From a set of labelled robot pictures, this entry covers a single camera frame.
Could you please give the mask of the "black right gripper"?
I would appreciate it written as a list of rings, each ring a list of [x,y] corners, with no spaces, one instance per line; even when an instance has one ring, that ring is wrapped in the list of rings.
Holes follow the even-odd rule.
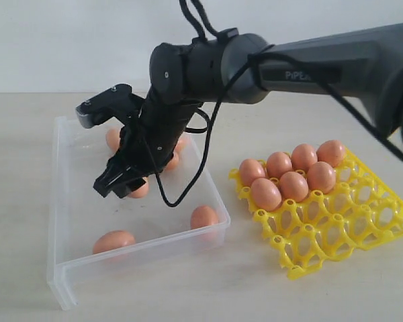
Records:
[[[177,141],[202,103],[184,100],[166,104],[155,97],[144,100],[138,119],[125,127],[124,142],[107,168],[94,182],[102,197],[114,193],[120,199],[146,184],[146,179],[162,170],[173,154]],[[126,178],[137,178],[127,181]]]

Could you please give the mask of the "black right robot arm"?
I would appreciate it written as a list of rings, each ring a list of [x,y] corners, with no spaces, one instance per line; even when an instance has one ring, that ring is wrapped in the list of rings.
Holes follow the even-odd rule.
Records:
[[[157,46],[149,72],[143,99],[124,85],[101,94],[100,119],[124,124],[93,185],[102,196],[125,197],[161,172],[204,103],[255,104],[272,91],[330,95],[403,161],[403,23],[280,45],[231,29]]]

